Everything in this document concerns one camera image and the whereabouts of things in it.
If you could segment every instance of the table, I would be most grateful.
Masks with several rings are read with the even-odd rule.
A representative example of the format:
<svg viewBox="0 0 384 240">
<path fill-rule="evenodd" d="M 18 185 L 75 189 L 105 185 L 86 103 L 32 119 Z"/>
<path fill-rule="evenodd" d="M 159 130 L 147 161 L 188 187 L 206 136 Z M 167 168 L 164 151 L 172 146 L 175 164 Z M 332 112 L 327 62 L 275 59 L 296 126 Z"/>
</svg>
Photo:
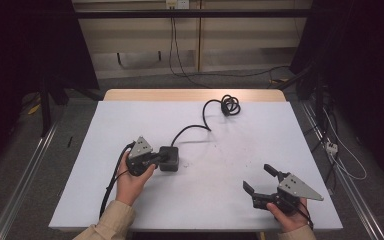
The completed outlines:
<svg viewBox="0 0 384 240">
<path fill-rule="evenodd" d="M 49 224 L 80 231 L 96 223 L 105 187 L 121 149 L 139 132 L 158 151 L 183 127 L 202 124 L 207 100 L 237 97 L 242 111 L 225 117 L 217 103 L 206 109 L 211 132 L 189 129 L 177 140 L 176 173 L 156 170 L 135 202 L 133 231 L 236 231 L 279 229 L 267 212 L 252 207 L 243 190 L 276 192 L 277 179 L 263 170 L 268 163 L 292 172 L 319 192 L 309 201 L 316 230 L 341 229 L 323 179 L 293 110 L 279 90 L 137 89 L 110 90 L 98 104 L 66 188 Z M 114 199 L 115 190 L 109 199 Z"/>
</svg>

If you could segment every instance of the person's left hand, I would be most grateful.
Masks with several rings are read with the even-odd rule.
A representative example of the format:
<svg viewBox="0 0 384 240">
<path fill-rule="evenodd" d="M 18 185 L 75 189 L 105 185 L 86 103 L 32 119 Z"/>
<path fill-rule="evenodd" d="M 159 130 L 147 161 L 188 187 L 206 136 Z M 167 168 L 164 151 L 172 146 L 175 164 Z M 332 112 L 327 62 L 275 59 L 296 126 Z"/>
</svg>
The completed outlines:
<svg viewBox="0 0 384 240">
<path fill-rule="evenodd" d="M 148 181 L 154 173 L 155 164 L 149 166 L 142 175 L 138 177 L 132 176 L 129 171 L 127 171 L 126 159 L 128 155 L 129 152 L 124 153 L 121 159 L 120 167 L 118 168 L 117 175 L 123 172 L 124 173 L 117 179 L 117 195 L 115 200 L 132 206 L 136 198 L 142 192 L 146 181 Z"/>
</svg>

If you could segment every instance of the white table surface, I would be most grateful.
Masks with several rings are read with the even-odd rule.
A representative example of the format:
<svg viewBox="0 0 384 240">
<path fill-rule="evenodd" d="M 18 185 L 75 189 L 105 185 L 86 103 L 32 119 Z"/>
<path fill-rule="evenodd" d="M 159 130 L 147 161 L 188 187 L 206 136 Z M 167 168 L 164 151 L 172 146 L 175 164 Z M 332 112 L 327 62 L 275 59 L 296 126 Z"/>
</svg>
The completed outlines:
<svg viewBox="0 0 384 240">
<path fill-rule="evenodd" d="M 205 102 L 99 102 L 86 138 L 49 227 L 80 231 L 98 222 L 105 188 L 121 150 L 143 136 L 158 151 L 192 124 L 203 125 Z M 136 200 L 133 231 L 266 231 L 279 229 L 270 212 L 255 209 L 243 190 L 276 192 L 270 164 L 291 172 L 324 197 L 308 201 L 315 230 L 342 224 L 288 102 L 241 103 L 237 116 L 225 117 L 210 103 L 212 132 L 186 130 L 176 141 L 178 172 L 157 169 Z M 115 198 L 115 189 L 108 203 Z"/>
</svg>

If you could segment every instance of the hand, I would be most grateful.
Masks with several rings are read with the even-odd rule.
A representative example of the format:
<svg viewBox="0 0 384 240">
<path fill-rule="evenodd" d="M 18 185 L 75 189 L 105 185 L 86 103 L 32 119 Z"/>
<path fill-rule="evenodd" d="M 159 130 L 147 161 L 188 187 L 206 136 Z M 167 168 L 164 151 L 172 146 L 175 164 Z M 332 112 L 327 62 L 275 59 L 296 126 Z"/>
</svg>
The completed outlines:
<svg viewBox="0 0 384 240">
<path fill-rule="evenodd" d="M 155 170 L 155 164 L 149 166 L 149 168 L 140 176 L 135 177 L 130 175 L 127 170 L 126 159 L 129 152 L 125 152 L 121 158 L 121 164 L 118 168 L 117 176 L 122 174 L 117 179 L 117 195 L 115 200 L 132 206 L 136 198 L 143 190 L 143 186 L 146 181 L 152 176 Z"/>
<path fill-rule="evenodd" d="M 303 213 L 307 213 L 306 207 L 307 207 L 307 199 L 301 198 L 301 203 L 299 205 L 299 209 Z M 301 214 L 298 212 L 293 213 L 292 215 L 288 216 L 285 215 L 276 205 L 273 203 L 267 203 L 267 209 L 274 215 L 274 217 L 280 222 L 282 225 L 282 232 L 290 232 L 295 229 L 298 229 L 302 226 L 305 226 L 308 224 L 307 219 L 305 219 Z"/>
</svg>

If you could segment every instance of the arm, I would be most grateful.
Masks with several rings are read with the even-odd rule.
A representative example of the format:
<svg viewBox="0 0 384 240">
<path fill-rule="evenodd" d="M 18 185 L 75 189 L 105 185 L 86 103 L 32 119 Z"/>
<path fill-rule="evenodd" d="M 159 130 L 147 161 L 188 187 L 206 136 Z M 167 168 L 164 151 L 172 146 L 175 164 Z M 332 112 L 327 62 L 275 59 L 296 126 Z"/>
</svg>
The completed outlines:
<svg viewBox="0 0 384 240">
<path fill-rule="evenodd" d="M 126 158 L 128 152 L 121 159 L 117 179 L 117 195 L 114 201 L 111 201 L 105 209 L 98 224 L 91 225 L 89 228 L 80 233 L 75 240 L 124 240 L 127 231 L 132 225 L 135 212 L 132 208 L 136 198 L 140 195 L 146 181 L 152 176 L 155 165 L 151 165 L 145 173 L 139 177 L 129 174 L 126 166 Z"/>
<path fill-rule="evenodd" d="M 307 211 L 306 206 L 307 199 L 301 198 L 299 209 L 305 213 Z M 267 209 L 282 226 L 282 233 L 279 234 L 279 240 L 316 240 L 313 231 L 308 226 L 307 220 L 299 213 L 287 216 L 272 203 L 267 204 Z"/>
</svg>

